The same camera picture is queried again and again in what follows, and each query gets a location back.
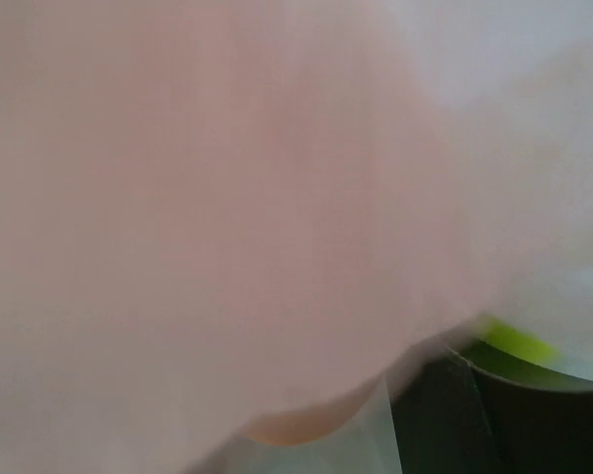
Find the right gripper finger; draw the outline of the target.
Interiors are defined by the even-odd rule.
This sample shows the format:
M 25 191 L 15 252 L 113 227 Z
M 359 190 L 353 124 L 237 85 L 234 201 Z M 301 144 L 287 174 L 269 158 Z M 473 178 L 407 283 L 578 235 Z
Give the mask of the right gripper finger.
M 405 473 L 593 473 L 593 381 L 486 343 L 425 364 L 392 415 Z

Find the green yellow fruit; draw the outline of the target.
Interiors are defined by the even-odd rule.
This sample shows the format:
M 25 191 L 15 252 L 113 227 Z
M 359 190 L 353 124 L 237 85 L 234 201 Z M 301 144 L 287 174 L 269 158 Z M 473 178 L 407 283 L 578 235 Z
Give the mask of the green yellow fruit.
M 547 366 L 560 358 L 560 352 L 555 347 L 500 319 L 486 318 L 481 328 L 482 341 L 519 360 Z

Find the pink printed plastic bag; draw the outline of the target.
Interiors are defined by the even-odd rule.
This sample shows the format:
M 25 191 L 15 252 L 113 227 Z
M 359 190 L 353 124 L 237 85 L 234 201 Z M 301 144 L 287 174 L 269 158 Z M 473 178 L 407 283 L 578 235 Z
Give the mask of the pink printed plastic bag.
M 181 473 L 498 317 L 593 356 L 593 1 L 0 1 L 0 473 Z

